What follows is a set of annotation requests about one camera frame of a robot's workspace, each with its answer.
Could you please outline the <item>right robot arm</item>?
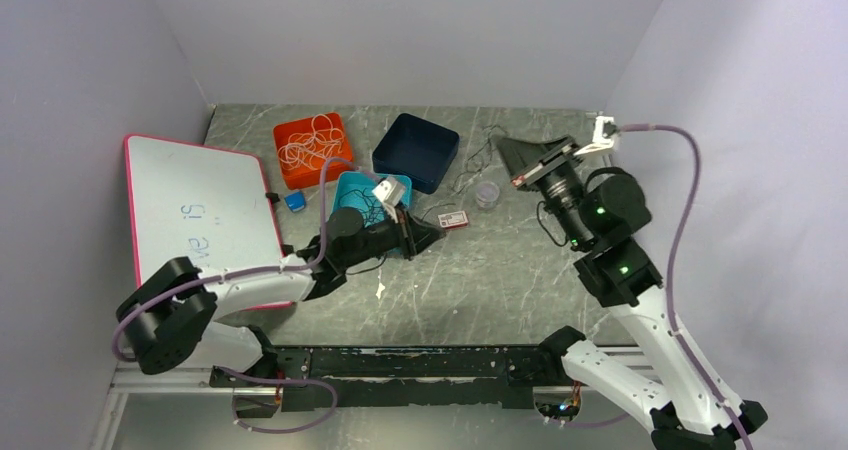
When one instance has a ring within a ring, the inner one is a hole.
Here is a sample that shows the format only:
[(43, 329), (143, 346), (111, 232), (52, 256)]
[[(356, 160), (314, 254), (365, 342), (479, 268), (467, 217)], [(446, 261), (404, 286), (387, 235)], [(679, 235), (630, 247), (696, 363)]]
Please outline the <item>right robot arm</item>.
[(733, 449), (749, 441), (768, 414), (701, 362), (670, 309), (660, 272), (633, 237), (651, 220), (637, 180), (619, 167), (581, 177), (581, 154), (569, 136), (539, 143), (498, 137), (495, 146), (511, 184), (541, 194), (567, 246), (582, 255), (574, 266), (586, 291), (627, 330), (659, 379), (619, 363), (572, 327), (544, 341), (542, 376), (595, 389), (637, 420), (657, 449)]

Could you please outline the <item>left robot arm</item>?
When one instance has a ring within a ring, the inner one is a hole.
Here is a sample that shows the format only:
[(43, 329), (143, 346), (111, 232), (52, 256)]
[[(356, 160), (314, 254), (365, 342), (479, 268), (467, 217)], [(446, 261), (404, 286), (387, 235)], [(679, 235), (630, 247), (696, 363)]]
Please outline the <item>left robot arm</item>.
[(445, 235), (404, 206), (373, 225), (358, 210), (342, 207), (307, 247), (276, 264), (212, 274), (187, 257), (171, 259), (118, 307), (112, 352), (147, 375), (210, 366), (264, 385), (277, 370), (270, 340), (257, 327), (230, 326), (221, 318), (275, 302), (325, 297), (346, 283), (350, 268), (394, 251), (411, 260)]

